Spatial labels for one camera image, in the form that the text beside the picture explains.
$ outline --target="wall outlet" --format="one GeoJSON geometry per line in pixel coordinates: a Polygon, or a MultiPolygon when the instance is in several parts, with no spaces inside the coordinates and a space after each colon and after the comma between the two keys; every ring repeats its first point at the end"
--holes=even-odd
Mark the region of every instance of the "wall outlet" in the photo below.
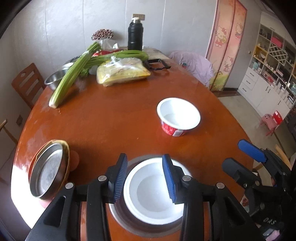
{"type": "Polygon", "coordinates": [[[16,124],[17,124],[18,126],[21,126],[21,125],[22,125],[22,121],[23,121],[23,118],[22,118],[21,115],[19,115],[19,117],[17,118],[16,124]]]}
{"type": "Polygon", "coordinates": [[[145,20],[145,14],[133,13],[133,18],[139,18],[141,21],[145,20]]]}

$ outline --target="round dining table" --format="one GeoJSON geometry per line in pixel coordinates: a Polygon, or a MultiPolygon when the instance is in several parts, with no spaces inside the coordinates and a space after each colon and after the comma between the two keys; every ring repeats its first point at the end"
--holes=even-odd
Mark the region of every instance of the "round dining table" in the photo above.
{"type": "MultiPolygon", "coordinates": [[[[237,143],[249,138],[240,124],[201,82],[172,60],[168,70],[151,71],[147,79],[104,87],[93,75],[78,80],[63,103],[48,106],[52,91],[47,87],[32,109],[22,131],[12,169],[11,197],[19,213],[33,227],[44,207],[29,189],[28,170],[38,150],[52,139],[65,140],[79,154],[78,167],[68,181],[87,184],[114,165],[120,153],[128,160],[143,155],[170,154],[182,163],[199,182],[215,185],[223,182],[241,200],[244,189],[225,174],[221,164],[232,157],[251,169],[253,160],[240,151],[237,143]],[[201,121],[183,136],[172,137],[161,128],[158,103],[168,97],[191,102],[199,110],[201,121]]],[[[106,206],[111,239],[144,241],[112,216],[106,206]]],[[[85,210],[81,215],[81,240],[85,235],[85,210]]],[[[180,231],[161,240],[179,240],[180,231]]],[[[205,215],[205,240],[209,222],[205,215]]]]}

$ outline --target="red label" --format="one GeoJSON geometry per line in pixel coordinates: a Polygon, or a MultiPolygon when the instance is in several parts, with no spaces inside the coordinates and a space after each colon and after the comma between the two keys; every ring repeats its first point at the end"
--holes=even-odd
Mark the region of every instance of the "red label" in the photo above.
{"type": "Polygon", "coordinates": [[[161,128],[163,129],[163,131],[166,134],[168,134],[170,136],[174,136],[174,137],[179,137],[185,133],[184,130],[179,130],[179,129],[173,128],[173,127],[169,126],[168,124],[164,123],[163,121],[161,122],[161,128]]]}

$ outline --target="white paper bowl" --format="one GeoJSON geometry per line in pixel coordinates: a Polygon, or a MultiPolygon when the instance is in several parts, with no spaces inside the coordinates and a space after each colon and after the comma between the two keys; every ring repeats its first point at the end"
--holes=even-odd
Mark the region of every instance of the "white paper bowl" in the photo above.
{"type": "Polygon", "coordinates": [[[180,98],[167,98],[157,105],[161,127],[170,136],[178,137],[195,128],[200,122],[198,109],[180,98]]]}
{"type": "MultiPolygon", "coordinates": [[[[172,162],[191,176],[182,164],[172,162]]],[[[168,224],[183,215],[184,204],[175,205],[169,197],[161,157],[145,160],[131,170],[124,183],[123,197],[129,211],[145,223],[168,224]]]]}

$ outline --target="metal screw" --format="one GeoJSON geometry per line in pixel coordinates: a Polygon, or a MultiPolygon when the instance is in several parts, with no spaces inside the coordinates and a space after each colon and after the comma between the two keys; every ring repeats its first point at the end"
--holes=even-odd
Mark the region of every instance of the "metal screw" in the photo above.
{"type": "Polygon", "coordinates": [[[225,185],[223,183],[217,183],[216,186],[219,189],[223,189],[225,187],[225,185]]]}
{"type": "Polygon", "coordinates": [[[65,185],[65,188],[70,189],[70,188],[72,188],[73,186],[74,186],[73,183],[67,183],[67,184],[65,185]]]}
{"type": "Polygon", "coordinates": [[[99,177],[98,177],[98,180],[99,180],[100,182],[103,182],[103,181],[106,181],[106,180],[107,180],[107,177],[106,177],[106,176],[99,176],[99,177]]]}
{"type": "Polygon", "coordinates": [[[261,208],[261,210],[263,210],[265,208],[265,204],[263,202],[260,203],[260,208],[261,208]]]}
{"type": "Polygon", "coordinates": [[[188,175],[185,175],[185,176],[182,177],[182,179],[183,179],[185,182],[188,182],[188,181],[191,180],[191,177],[188,176],[188,175]]]}

